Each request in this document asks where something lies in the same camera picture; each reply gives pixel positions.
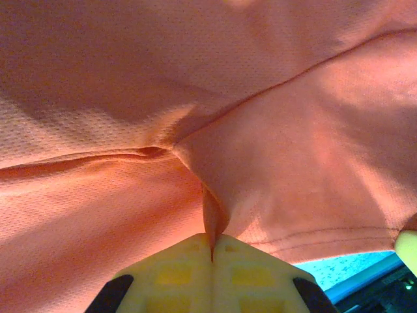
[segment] black rubber tip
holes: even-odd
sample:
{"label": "black rubber tip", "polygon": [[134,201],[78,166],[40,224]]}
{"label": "black rubber tip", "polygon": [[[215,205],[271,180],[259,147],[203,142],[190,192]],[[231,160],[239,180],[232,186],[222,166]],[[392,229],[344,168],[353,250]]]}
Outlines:
{"label": "black rubber tip", "polygon": [[294,278],[293,282],[310,313],[338,313],[318,285],[299,277]]}
{"label": "black rubber tip", "polygon": [[123,275],[107,282],[85,313],[116,313],[133,282],[132,275]]}

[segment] yellow plastic object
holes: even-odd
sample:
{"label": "yellow plastic object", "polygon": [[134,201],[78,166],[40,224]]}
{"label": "yellow plastic object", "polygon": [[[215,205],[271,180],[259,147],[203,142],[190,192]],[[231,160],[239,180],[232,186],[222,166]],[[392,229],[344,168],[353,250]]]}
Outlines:
{"label": "yellow plastic object", "polygon": [[91,312],[336,310],[309,273],[226,235],[216,243],[212,261],[207,237],[200,233],[117,273],[86,311]]}
{"label": "yellow plastic object", "polygon": [[417,231],[399,233],[394,249],[401,261],[417,276]]}

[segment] blue surface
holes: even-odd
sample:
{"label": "blue surface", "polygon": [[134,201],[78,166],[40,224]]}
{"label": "blue surface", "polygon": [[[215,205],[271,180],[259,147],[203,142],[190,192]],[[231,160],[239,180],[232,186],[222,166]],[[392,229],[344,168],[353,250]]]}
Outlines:
{"label": "blue surface", "polygon": [[325,291],[393,253],[392,251],[386,251],[352,254],[349,256],[338,256],[336,258],[294,264],[294,266],[312,274],[318,285]]}

